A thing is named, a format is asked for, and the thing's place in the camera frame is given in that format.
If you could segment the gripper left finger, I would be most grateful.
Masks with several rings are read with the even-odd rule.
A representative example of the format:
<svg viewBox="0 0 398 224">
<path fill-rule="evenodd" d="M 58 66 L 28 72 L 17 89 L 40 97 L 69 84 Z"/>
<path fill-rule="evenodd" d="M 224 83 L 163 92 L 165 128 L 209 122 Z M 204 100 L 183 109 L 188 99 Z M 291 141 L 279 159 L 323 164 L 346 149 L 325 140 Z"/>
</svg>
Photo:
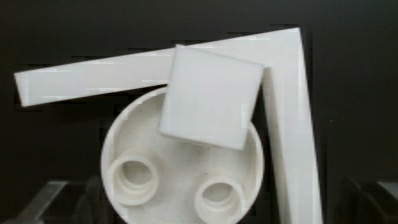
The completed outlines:
<svg viewBox="0 0 398 224">
<path fill-rule="evenodd" d="M 7 224 L 110 224 L 110 205 L 99 177 L 49 181 Z"/>
</svg>

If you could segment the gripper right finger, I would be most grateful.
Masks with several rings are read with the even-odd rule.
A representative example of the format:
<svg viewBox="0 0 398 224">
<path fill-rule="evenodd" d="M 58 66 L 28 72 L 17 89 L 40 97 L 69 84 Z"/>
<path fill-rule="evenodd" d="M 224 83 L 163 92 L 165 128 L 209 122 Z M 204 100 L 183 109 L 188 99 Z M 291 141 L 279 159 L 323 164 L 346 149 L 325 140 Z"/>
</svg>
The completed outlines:
<svg viewBox="0 0 398 224">
<path fill-rule="evenodd" d="M 339 224 L 398 224 L 398 182 L 343 181 Z"/>
</svg>

